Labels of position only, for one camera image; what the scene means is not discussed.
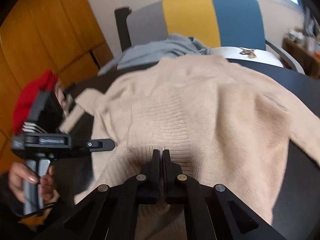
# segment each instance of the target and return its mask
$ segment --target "beige sweater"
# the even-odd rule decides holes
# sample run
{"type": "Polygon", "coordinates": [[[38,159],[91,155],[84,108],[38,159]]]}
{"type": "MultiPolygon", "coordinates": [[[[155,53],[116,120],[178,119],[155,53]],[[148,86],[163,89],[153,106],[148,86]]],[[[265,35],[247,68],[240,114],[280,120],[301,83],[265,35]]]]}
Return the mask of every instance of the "beige sweater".
{"type": "MultiPolygon", "coordinates": [[[[153,149],[169,149],[185,174],[226,185],[271,223],[289,140],[320,161],[319,118],[273,79],[220,56],[164,58],[121,76],[106,94],[88,90],[76,102],[94,115],[92,138],[117,143],[112,152],[92,154],[95,181],[76,202],[100,184],[138,174],[153,149]]],[[[143,208],[138,221],[167,209],[143,208]]],[[[183,216],[163,232],[177,232],[179,223],[183,216]]]]}

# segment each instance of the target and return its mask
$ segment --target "blue panel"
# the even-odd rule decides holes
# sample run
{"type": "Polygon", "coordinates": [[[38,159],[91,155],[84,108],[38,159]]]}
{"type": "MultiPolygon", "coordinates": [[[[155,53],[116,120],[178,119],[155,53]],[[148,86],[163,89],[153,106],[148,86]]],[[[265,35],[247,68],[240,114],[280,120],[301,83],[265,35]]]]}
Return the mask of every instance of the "blue panel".
{"type": "Polygon", "coordinates": [[[212,0],[221,46],[265,50],[262,16],[257,0],[212,0]]]}

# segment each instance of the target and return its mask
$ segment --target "red hat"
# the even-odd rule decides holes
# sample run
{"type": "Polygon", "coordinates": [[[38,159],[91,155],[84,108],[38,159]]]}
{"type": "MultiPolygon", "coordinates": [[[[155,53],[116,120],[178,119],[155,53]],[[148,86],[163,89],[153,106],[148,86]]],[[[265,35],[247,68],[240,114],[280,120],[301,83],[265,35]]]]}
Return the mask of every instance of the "red hat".
{"type": "Polygon", "coordinates": [[[13,111],[13,132],[18,134],[29,115],[29,111],[39,91],[51,91],[58,81],[58,76],[47,70],[39,79],[33,80],[26,85],[19,95],[17,104],[13,111]]]}

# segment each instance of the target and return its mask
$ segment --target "gray handle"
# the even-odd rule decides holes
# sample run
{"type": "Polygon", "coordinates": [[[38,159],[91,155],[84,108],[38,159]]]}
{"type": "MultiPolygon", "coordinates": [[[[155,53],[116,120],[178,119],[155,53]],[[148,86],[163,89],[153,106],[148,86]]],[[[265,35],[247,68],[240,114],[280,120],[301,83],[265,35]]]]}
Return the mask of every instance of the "gray handle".
{"type": "MultiPolygon", "coordinates": [[[[39,177],[42,177],[47,174],[50,160],[26,160],[25,165],[27,165],[34,173],[37,173],[39,177]]],[[[39,194],[39,189],[40,184],[31,184],[25,180],[23,181],[23,192],[25,199],[23,213],[25,216],[44,208],[44,200],[39,194]]]]}

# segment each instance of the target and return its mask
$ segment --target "silver rivet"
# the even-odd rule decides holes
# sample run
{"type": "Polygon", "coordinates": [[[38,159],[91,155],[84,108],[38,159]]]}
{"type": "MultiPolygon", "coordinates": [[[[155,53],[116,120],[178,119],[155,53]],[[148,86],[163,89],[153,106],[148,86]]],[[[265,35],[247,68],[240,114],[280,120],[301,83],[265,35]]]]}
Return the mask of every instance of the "silver rivet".
{"type": "Polygon", "coordinates": [[[144,174],[139,174],[137,175],[136,179],[138,181],[144,181],[147,177],[144,174]]]}
{"type": "Polygon", "coordinates": [[[226,190],[226,187],[223,186],[222,184],[216,185],[215,188],[216,188],[216,191],[218,191],[218,192],[224,192],[226,190]]]}
{"type": "Polygon", "coordinates": [[[100,192],[106,192],[107,190],[108,190],[108,185],[106,185],[106,184],[101,184],[98,187],[98,191],[100,191],[100,192]]]}
{"type": "Polygon", "coordinates": [[[187,180],[188,177],[184,174],[179,174],[177,178],[178,178],[178,180],[185,181],[185,180],[187,180]]]}

